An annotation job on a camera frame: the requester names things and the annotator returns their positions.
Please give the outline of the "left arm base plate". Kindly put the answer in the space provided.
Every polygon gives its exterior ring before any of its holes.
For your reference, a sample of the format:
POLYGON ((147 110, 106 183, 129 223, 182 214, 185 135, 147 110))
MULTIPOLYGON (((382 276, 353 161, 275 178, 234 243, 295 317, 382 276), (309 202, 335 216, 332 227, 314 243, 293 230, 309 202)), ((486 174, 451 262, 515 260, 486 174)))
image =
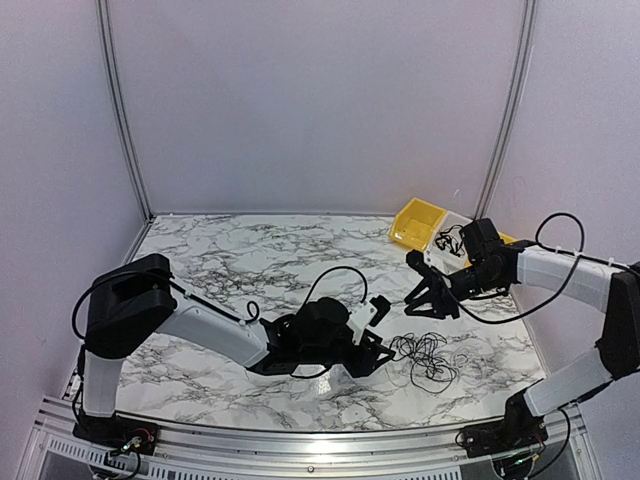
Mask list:
POLYGON ((134 438, 140 440, 136 450, 142 455, 152 455, 156 448, 159 425, 132 418, 87 417, 76 423, 73 436, 91 443, 118 449, 134 438))

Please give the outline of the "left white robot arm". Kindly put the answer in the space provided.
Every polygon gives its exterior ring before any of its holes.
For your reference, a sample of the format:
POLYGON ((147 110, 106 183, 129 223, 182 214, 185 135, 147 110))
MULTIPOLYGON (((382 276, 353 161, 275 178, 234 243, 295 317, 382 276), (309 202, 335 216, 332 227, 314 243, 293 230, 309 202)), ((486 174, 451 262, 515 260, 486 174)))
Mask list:
POLYGON ((321 297, 305 299, 273 321, 250 302, 241 317, 180 285, 167 257, 147 255, 96 278, 74 305, 71 325, 82 342, 81 387, 72 405, 76 429, 106 445, 137 431, 117 415, 116 394, 125 359, 154 333, 196 344, 260 376, 293 376, 301 366, 327 372, 341 365, 362 378, 395 356, 372 331, 389 310, 382 295, 364 296, 355 311, 321 297))

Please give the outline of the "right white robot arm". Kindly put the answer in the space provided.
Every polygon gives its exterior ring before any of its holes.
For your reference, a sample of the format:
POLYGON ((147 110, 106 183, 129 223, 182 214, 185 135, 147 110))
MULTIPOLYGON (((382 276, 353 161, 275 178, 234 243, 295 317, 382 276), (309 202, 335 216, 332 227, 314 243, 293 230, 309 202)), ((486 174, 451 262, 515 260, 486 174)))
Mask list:
POLYGON ((549 377, 517 392, 505 403, 503 418, 466 427, 464 442, 486 449, 492 442, 515 448, 535 434, 544 417, 570 403, 588 400, 611 383, 639 370, 639 267, 551 248, 539 239, 505 242, 488 218, 460 231, 469 266, 444 274, 418 250, 406 256, 421 280, 406 296, 405 313, 436 319, 456 318, 464 301, 513 285, 550 291, 589 305, 604 315, 601 337, 587 352, 549 377))

